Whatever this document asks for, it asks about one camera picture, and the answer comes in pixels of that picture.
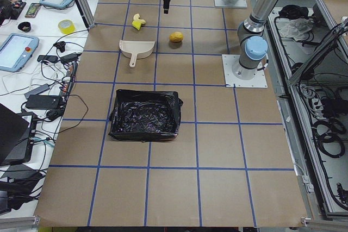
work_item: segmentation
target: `blue joint cap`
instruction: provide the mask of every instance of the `blue joint cap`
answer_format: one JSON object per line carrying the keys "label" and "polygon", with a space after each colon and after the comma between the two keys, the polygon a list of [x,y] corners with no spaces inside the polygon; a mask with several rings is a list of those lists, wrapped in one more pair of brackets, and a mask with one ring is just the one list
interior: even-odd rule
{"label": "blue joint cap", "polygon": [[252,36],[246,41],[245,53],[254,61],[263,59],[267,53],[268,44],[261,36]]}

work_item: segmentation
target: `white mounting plate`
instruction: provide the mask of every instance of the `white mounting plate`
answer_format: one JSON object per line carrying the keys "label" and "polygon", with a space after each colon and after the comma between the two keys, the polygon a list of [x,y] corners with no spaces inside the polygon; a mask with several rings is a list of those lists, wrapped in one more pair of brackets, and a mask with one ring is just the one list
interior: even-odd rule
{"label": "white mounting plate", "polygon": [[214,0],[215,7],[216,8],[240,8],[240,9],[246,9],[247,3],[246,0],[236,0],[233,3],[226,3],[222,0]]}
{"label": "white mounting plate", "polygon": [[263,70],[257,71],[254,78],[251,80],[242,80],[234,75],[232,72],[232,65],[238,62],[240,55],[223,54],[223,72],[225,74],[226,87],[236,88],[267,88],[267,81]]}

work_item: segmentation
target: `beige dustpan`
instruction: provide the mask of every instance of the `beige dustpan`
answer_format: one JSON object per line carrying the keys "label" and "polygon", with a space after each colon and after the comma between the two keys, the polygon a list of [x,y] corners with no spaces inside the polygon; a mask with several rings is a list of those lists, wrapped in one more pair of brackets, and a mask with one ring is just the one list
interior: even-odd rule
{"label": "beige dustpan", "polygon": [[120,40],[120,50],[125,57],[130,58],[130,67],[134,67],[137,59],[148,57],[153,50],[154,41],[123,41]]}

